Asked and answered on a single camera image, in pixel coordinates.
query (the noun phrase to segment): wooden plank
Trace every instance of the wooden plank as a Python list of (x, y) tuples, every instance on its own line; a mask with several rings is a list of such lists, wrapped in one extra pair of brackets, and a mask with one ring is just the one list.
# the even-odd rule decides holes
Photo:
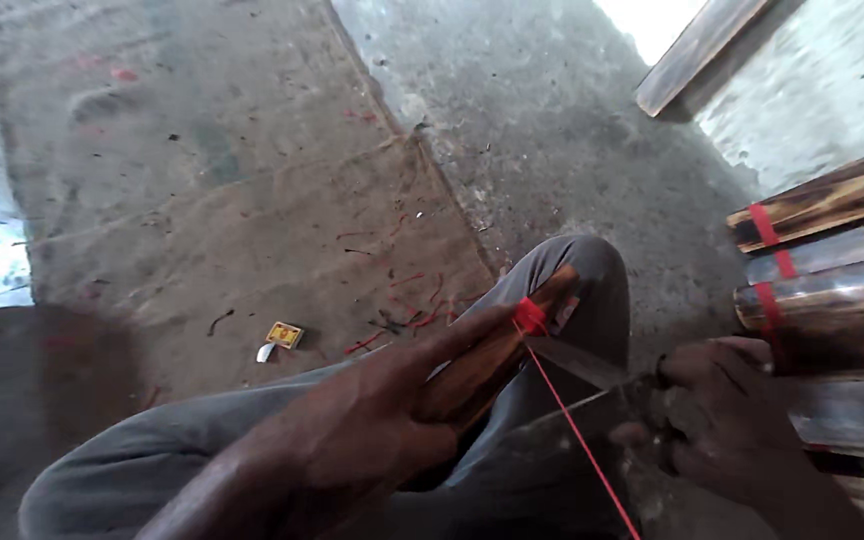
[[(563, 264), (529, 298), (551, 318), (578, 283), (579, 273)], [(519, 373), (523, 353), (522, 337), (512, 323), (500, 325), (426, 381), (419, 389), (414, 419), (450, 424), (462, 434)]]
[(635, 102), (654, 117), (679, 95), (770, 0), (708, 0), (635, 91)]
[[(780, 242), (864, 218), (864, 157), (761, 202)], [(744, 253), (765, 247), (748, 208), (726, 218)]]

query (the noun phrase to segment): bamboo bundle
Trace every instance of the bamboo bundle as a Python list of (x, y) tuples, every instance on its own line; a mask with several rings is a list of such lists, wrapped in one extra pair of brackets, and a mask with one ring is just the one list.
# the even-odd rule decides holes
[[(762, 223), (757, 224), (753, 209), (762, 214)], [(739, 210), (726, 218), (726, 225), (738, 248), (749, 253), (861, 218), (864, 157)]]

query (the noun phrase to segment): hand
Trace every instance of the hand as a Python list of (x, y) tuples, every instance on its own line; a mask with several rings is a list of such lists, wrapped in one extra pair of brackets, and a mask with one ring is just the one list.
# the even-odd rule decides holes
[[(659, 364), (673, 385), (690, 390), (710, 423), (694, 440), (671, 442), (674, 467), (757, 510), (782, 537), (864, 538), (864, 519), (842, 489), (814, 469), (786, 409), (771, 395), (765, 373), (773, 365), (767, 343), (743, 337), (683, 345)], [(609, 438), (636, 446), (651, 435), (641, 424), (625, 423)]]
[(456, 434), (412, 419), (418, 390), (514, 309), (484, 309), (323, 380), (212, 459), (137, 538), (311, 538), (448, 460)]
[(304, 485), (313, 489), (362, 484), (394, 489), (456, 451), (450, 426), (411, 418), (419, 388), (436, 367), (508, 321), (513, 310), (485, 309), (438, 335), (384, 347), (317, 384), (230, 450), (262, 476), (267, 449), (284, 444), (304, 472)]

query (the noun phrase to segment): leg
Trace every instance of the leg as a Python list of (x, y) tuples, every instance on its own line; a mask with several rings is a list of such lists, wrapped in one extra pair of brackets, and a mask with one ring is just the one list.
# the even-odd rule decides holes
[[(544, 283), (562, 263), (579, 272), (579, 305), (562, 329), (560, 339), (582, 347), (626, 369), (629, 351), (629, 286), (622, 257), (609, 242), (588, 235), (548, 239), (515, 264), (508, 276), (475, 302), (469, 312), (522, 300)], [(551, 362), (542, 362), (549, 379), (566, 403), (589, 397), (592, 385)], [(495, 400), (485, 430), (459, 462), (448, 483), (461, 481), (463, 471), (477, 462), (500, 436), (531, 420), (558, 410), (546, 381), (531, 359)]]
[(133, 538), (222, 449), (346, 363), (269, 386), (169, 403), (99, 433), (35, 480), (23, 538)]

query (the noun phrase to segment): red thread scrap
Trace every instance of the red thread scrap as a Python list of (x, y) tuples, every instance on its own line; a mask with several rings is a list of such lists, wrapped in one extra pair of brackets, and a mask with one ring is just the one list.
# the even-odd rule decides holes
[(376, 333), (374, 333), (371, 337), (367, 338), (366, 340), (356, 341), (355, 345), (352, 345), (351, 347), (348, 347), (347, 349), (345, 349), (345, 353), (347, 355), (351, 355), (352, 353), (358, 351), (359, 349), (365, 347), (366, 345), (369, 345), (373, 341), (376, 341), (376, 339), (378, 339), (378, 337), (382, 336), (383, 334), (385, 334), (385, 330), (380, 329)]
[(436, 272), (436, 276), (438, 276), (438, 287), (436, 287), (435, 292), (432, 293), (432, 296), (429, 297), (429, 302), (435, 300), (435, 297), (439, 296), (439, 293), (442, 292), (442, 285), (446, 280), (446, 276), (443, 275), (442, 272)]
[(394, 237), (402, 229), (402, 222), (405, 221), (405, 218), (408, 216), (409, 215), (405, 213), (398, 216), (398, 225), (395, 226), (395, 229), (392, 232), (389, 232), (389, 238)]
[(340, 240), (342, 237), (355, 237), (356, 235), (374, 235), (373, 230), (359, 230), (358, 232), (339, 232), (335, 235), (335, 240)]
[(142, 405), (142, 411), (149, 411), (152, 406), (156, 404), (156, 399), (159, 398), (160, 392), (162, 392), (162, 387), (156, 384), (155, 387), (151, 389), (149, 399), (146, 399), (145, 404)]
[(419, 272), (419, 273), (415, 274), (414, 276), (408, 276), (404, 279), (400, 279), (398, 281), (393, 281), (393, 282), (389, 283), (389, 289), (396, 287), (396, 286), (400, 286), (406, 282), (411, 282), (412, 280), (418, 280), (420, 278), (424, 278), (425, 276), (426, 276), (425, 272)]
[(392, 296), (391, 294), (389, 295), (389, 300), (391, 302), (395, 302), (396, 304), (401, 304), (409, 312), (410, 315), (415, 315), (419, 312), (419, 310), (415, 309), (412, 305), (409, 305), (408, 303), (396, 298), (395, 296)]
[[(515, 329), (518, 330), (518, 333), (524, 338), (525, 334), (522, 332), (522, 328), (519, 326), (519, 324), (516, 323), (516, 319), (512, 318), (511, 322), (515, 325)], [(608, 497), (611, 497), (612, 502), (615, 504), (615, 509), (618, 510), (619, 515), (622, 516), (622, 521), (625, 522), (625, 526), (629, 529), (629, 534), (631, 534), (633, 540), (642, 540), (642, 537), (636, 530), (636, 526), (632, 524), (632, 519), (629, 518), (629, 514), (626, 513), (625, 507), (622, 506), (622, 501), (618, 499), (616, 491), (609, 483), (609, 479), (606, 478), (605, 472), (602, 472), (602, 468), (599, 467), (599, 462), (595, 460), (595, 457), (593, 456), (593, 451), (589, 449), (589, 445), (586, 444), (586, 439), (582, 437), (582, 432), (579, 431), (578, 425), (576, 425), (575, 421), (572, 420), (572, 415), (566, 408), (566, 404), (562, 402), (562, 398), (559, 397), (559, 392), (557, 392), (555, 386), (552, 385), (552, 381), (549, 379), (549, 375), (546, 374), (546, 369), (543, 368), (542, 362), (539, 362), (539, 358), (536, 356), (535, 351), (532, 350), (531, 347), (526, 345), (525, 348), (528, 349), (529, 354), (532, 355), (532, 360), (535, 362), (535, 367), (538, 368), (538, 373), (542, 374), (542, 378), (545, 379), (545, 384), (552, 392), (552, 397), (555, 398), (555, 401), (558, 404), (558, 408), (561, 409), (562, 413), (565, 414), (565, 420), (568, 421), (569, 426), (572, 428), (572, 433), (574, 433), (576, 438), (579, 439), (579, 444), (582, 445), (582, 449), (585, 450), (585, 455), (588, 456), (588, 460), (592, 463), (592, 467), (595, 468), (595, 473), (599, 476), (599, 480), (602, 481), (602, 485), (605, 486), (606, 492), (608, 492)]]

